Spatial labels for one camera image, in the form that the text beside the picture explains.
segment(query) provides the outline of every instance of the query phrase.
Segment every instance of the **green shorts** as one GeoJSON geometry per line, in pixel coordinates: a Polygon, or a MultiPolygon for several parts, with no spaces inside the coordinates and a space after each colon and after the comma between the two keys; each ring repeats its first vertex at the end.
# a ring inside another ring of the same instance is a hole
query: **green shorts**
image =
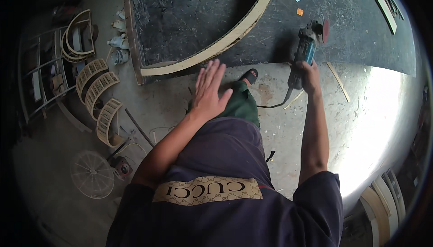
{"type": "MultiPolygon", "coordinates": [[[[236,81],[232,83],[233,94],[227,103],[226,109],[219,117],[239,117],[252,122],[260,129],[260,122],[258,120],[258,111],[256,100],[252,97],[248,87],[243,81],[236,81]]],[[[191,110],[191,102],[188,103],[188,111],[191,110]]]]}

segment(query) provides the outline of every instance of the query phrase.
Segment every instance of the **dusty floor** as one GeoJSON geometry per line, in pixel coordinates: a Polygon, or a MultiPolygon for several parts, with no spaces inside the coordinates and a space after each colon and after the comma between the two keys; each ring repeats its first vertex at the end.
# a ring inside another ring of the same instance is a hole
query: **dusty floor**
{"type": "MultiPolygon", "coordinates": [[[[111,28],[122,10],[123,0],[85,0],[92,22],[98,24],[95,42],[97,58],[106,58],[106,41],[118,35],[111,28]]],[[[348,103],[332,72],[319,64],[327,116],[330,158],[328,168],[340,174],[345,208],[354,205],[359,189],[368,178],[389,168],[403,157],[416,130],[421,105],[424,75],[417,78],[371,66],[333,64],[351,98],[348,103]]],[[[223,83],[237,80],[251,66],[229,68],[223,83]]],[[[284,64],[255,65],[259,78],[251,87],[258,105],[279,103],[287,90],[290,68],[284,64]]],[[[120,100],[144,132],[153,140],[161,140],[170,127],[185,115],[196,75],[174,78],[140,87],[132,62],[111,66],[121,82],[107,90],[104,101],[120,100]]],[[[295,91],[290,100],[297,96],[295,91]]],[[[291,199],[297,187],[300,168],[300,145],[304,127],[307,95],[304,93],[288,109],[259,109],[261,134],[265,154],[275,150],[268,163],[276,190],[291,199]]],[[[76,94],[68,97],[72,113],[91,129],[92,120],[76,94]]],[[[48,118],[34,123],[32,138],[25,138],[14,148],[17,180],[24,198],[41,230],[56,246],[103,246],[115,205],[127,184],[116,179],[112,193],[103,199],[90,199],[77,190],[69,172],[71,158],[82,150],[93,150],[103,156],[108,147],[98,140],[95,132],[81,133],[64,117],[58,107],[47,112],[48,118]]],[[[119,112],[119,124],[127,132],[135,129],[124,109],[119,112]]],[[[133,140],[146,152],[151,147],[136,130],[133,140]]],[[[128,147],[124,154],[136,169],[145,154],[139,147],[128,147]]]]}

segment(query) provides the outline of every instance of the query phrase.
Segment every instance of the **round wire cage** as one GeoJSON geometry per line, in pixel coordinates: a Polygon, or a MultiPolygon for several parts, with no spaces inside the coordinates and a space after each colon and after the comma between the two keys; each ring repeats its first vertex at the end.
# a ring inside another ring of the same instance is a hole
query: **round wire cage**
{"type": "Polygon", "coordinates": [[[107,160],[95,151],[85,150],[71,161],[71,177],[85,196],[101,199],[114,187],[114,175],[107,160]]]}

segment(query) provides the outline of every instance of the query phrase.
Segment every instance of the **workbench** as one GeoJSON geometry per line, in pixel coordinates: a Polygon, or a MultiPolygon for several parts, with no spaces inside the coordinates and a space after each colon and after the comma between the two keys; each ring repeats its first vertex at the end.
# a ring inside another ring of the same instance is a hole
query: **workbench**
{"type": "MultiPolygon", "coordinates": [[[[234,27],[255,1],[125,0],[126,16],[132,21],[128,38],[138,84],[196,72],[199,66],[141,76],[140,69],[182,60],[209,46],[234,27]]],[[[288,61],[294,57],[299,28],[311,19],[328,19],[329,40],[317,47],[317,62],[363,64],[415,76],[410,19],[401,2],[395,2],[404,20],[395,18],[397,32],[392,35],[375,0],[270,0],[255,27],[218,58],[229,67],[288,61]],[[297,15],[298,8],[304,11],[302,16],[297,15]]]]}

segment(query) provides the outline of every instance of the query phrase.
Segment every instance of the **shirt sleeve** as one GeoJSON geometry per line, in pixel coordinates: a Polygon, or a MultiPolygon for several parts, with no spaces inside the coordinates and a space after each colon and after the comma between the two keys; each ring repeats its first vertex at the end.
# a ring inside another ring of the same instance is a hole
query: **shirt sleeve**
{"type": "Polygon", "coordinates": [[[146,214],[146,209],[150,208],[154,195],[154,190],[141,184],[129,184],[123,192],[122,200],[108,231],[106,246],[119,246],[124,241],[127,228],[133,223],[133,218],[138,212],[141,217],[146,214]]]}
{"type": "Polygon", "coordinates": [[[306,246],[339,246],[343,232],[343,200],[336,174],[320,172],[295,191],[293,202],[302,219],[306,246]]]}

